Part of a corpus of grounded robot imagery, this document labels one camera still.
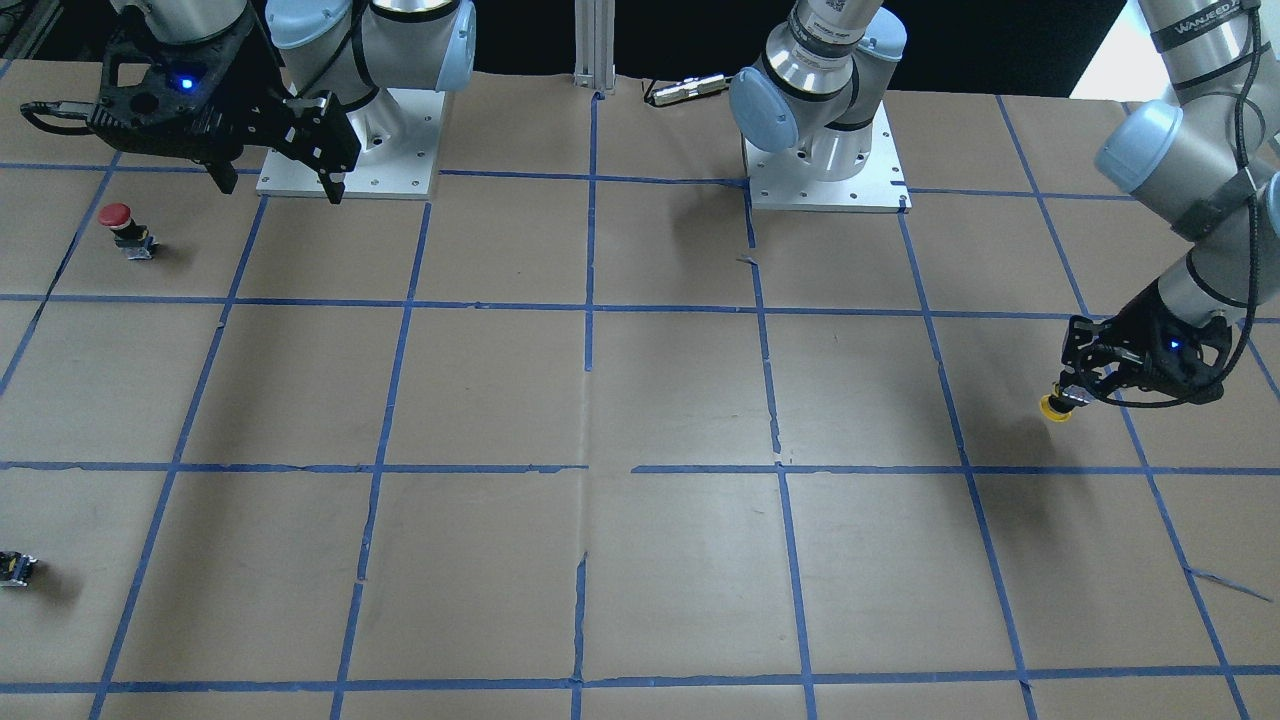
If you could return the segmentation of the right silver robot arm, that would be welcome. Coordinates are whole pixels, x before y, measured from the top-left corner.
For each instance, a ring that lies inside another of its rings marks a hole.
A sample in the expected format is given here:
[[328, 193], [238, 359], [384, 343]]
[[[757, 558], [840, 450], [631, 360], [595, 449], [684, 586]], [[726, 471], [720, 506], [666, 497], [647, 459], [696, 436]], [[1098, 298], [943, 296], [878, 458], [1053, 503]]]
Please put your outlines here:
[[445, 105], [474, 68], [471, 1], [118, 1], [88, 131], [202, 167], [219, 190], [250, 147], [256, 188], [426, 201]]

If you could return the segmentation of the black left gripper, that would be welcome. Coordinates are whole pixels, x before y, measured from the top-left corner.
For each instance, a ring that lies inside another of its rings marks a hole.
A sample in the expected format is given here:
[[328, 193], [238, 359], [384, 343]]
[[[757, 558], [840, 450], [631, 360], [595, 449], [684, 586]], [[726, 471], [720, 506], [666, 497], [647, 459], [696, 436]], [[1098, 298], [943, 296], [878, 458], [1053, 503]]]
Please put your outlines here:
[[[1093, 346], [1101, 366], [1117, 364], [1114, 372], [1103, 375], [1091, 365]], [[1179, 401], [1217, 401], [1231, 346], [1233, 329], [1224, 318], [1192, 325], [1169, 310], [1151, 283], [1102, 323], [1070, 316], [1061, 352], [1062, 402], [1111, 404], [1111, 395], [1123, 388]]]

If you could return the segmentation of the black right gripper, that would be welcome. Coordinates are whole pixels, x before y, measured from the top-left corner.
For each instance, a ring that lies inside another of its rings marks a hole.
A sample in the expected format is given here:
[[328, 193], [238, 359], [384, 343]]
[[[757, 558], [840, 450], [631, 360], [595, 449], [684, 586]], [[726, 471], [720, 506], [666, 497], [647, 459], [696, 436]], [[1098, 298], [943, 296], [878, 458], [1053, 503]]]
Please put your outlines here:
[[204, 167], [223, 193], [248, 146], [306, 165], [329, 202], [346, 191], [362, 145], [332, 91], [291, 97], [259, 20], [234, 20], [195, 44], [164, 44], [143, 20], [119, 20], [102, 60], [88, 128], [123, 152]]

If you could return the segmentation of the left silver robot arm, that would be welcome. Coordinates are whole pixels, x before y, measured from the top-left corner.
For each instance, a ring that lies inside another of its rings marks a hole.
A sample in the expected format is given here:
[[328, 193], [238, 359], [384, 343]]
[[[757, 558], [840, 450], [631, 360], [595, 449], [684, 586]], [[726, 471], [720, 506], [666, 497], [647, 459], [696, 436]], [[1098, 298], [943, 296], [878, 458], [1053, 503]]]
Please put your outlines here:
[[1119, 389], [1165, 407], [1208, 404], [1248, 340], [1236, 324], [1277, 293], [1277, 56], [1258, 1], [1143, 1], [1175, 102], [1153, 100], [1105, 141], [1094, 164], [1190, 247], [1115, 316], [1070, 320], [1051, 416]]

